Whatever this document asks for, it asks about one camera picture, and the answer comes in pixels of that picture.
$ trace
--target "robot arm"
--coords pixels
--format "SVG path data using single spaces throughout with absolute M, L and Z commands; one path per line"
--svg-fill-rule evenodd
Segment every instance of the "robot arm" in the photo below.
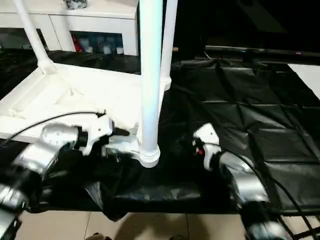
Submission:
M 100 137 L 112 133 L 113 122 L 106 115 L 88 130 L 60 123 L 45 126 L 40 138 L 0 173 L 0 240 L 14 239 L 21 225 L 19 214 L 28 207 L 61 151 L 79 149 L 83 155 L 89 155 Z
M 225 179 L 230 198 L 235 201 L 238 213 L 249 240 L 290 240 L 291 237 L 271 213 L 271 203 L 263 183 L 253 172 L 249 159 L 219 147 L 219 137 L 211 124 L 205 124 L 194 133 L 193 145 L 203 155 L 204 168 L 212 171 L 219 158 L 219 172 Z

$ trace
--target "tiled floor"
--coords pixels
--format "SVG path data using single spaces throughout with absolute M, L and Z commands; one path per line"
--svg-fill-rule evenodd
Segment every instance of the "tiled floor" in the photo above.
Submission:
M 284 219 L 296 233 L 307 230 L 300 217 Z M 319 226 L 316 219 L 309 219 Z M 24 213 L 21 220 L 17 240 L 83 240 L 97 232 L 113 240 L 168 240 L 174 235 L 192 240 L 245 239 L 238 215 L 129 213 L 114 223 L 101 212 L 48 211 Z

